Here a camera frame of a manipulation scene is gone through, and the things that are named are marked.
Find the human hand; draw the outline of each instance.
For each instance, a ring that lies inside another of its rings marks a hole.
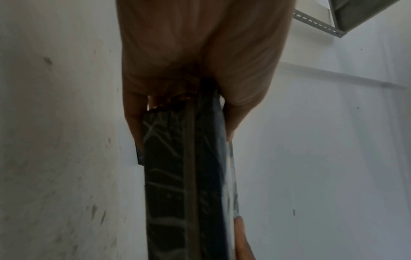
[[[245,236],[244,220],[236,217],[234,220],[235,256],[236,260],[255,260],[251,247]]]
[[[116,0],[122,38],[125,118],[143,150],[151,99],[217,81],[227,138],[264,98],[280,59],[295,0]]]

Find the wrapped object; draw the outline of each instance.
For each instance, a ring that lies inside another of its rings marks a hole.
[[[234,161],[215,81],[143,122],[149,260],[235,259]]]

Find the wall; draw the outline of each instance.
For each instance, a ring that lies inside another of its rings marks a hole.
[[[410,254],[409,99],[381,87],[407,83],[394,49],[409,34],[383,23],[337,39],[293,22],[234,139],[258,259]],[[0,259],[146,259],[114,2],[3,1],[0,36]]]

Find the black package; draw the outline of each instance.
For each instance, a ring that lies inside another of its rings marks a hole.
[[[233,260],[232,145],[214,80],[196,98],[144,115],[149,260]]]

